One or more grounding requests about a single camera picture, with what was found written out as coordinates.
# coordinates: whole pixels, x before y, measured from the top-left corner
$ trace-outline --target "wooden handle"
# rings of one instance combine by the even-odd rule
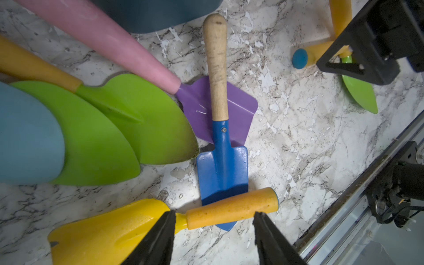
[[[43,61],[24,48],[0,36],[0,72],[21,80],[52,83],[75,93],[82,84],[78,78]]]
[[[229,223],[253,217],[255,212],[275,212],[278,198],[272,188],[255,190],[188,210],[188,229]]]
[[[227,22],[219,14],[203,22],[203,38],[211,87],[212,120],[228,120],[227,103]]]

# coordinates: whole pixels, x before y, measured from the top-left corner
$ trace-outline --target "yellow scoop handle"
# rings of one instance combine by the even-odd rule
[[[21,80],[44,81],[75,93],[83,83],[0,36],[0,72]]]
[[[352,20],[352,2],[351,0],[330,0],[331,20],[336,38],[343,32]],[[340,58],[351,55],[350,50],[340,54]]]
[[[328,50],[328,48],[330,48],[333,42],[334,41],[329,41],[329,42],[324,42],[324,43],[311,45],[311,46],[303,48],[308,54],[308,62],[306,63],[305,67],[309,67],[313,64],[316,64],[318,59],[324,55],[324,53]],[[343,46],[335,55],[340,55],[345,53],[350,53],[348,45]]]
[[[256,190],[177,214],[175,233],[275,212],[272,188]],[[111,212],[69,223],[48,236],[54,265],[116,265],[134,250],[168,206],[155,199],[136,201]]]

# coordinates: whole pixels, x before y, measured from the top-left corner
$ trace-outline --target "marble surface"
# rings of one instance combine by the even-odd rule
[[[354,14],[365,2],[353,1]],[[424,109],[423,77],[400,61],[391,85],[374,86],[374,115],[339,76],[291,65],[297,47],[331,38],[328,1],[224,0],[218,12],[228,20],[228,80],[259,102],[245,143],[249,189],[275,189],[280,209],[269,216],[293,243]],[[207,74],[203,19],[134,38],[188,82]],[[122,71],[11,0],[0,0],[0,34],[89,85]],[[0,264],[50,264],[53,228],[143,198],[181,212],[199,206],[195,161],[142,166],[137,178],[105,187],[0,184]],[[258,264],[252,220],[229,232],[184,230],[172,255],[174,265]]]

